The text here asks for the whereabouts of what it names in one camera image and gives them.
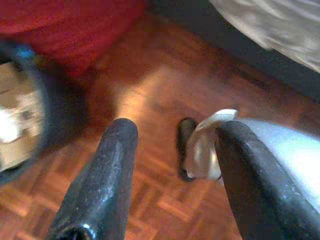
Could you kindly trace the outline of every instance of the parquet floor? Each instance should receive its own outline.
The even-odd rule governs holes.
[[[181,118],[202,120],[238,105],[260,118],[320,134],[320,106],[165,21],[142,17],[95,66],[91,125],[0,188],[0,240],[44,239],[70,182],[94,154],[114,118],[136,122],[139,144],[127,240],[239,240],[224,188],[177,178],[175,132]]]

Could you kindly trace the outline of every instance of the red fabric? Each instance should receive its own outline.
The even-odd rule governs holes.
[[[0,37],[83,74],[145,8],[143,0],[2,0]]]

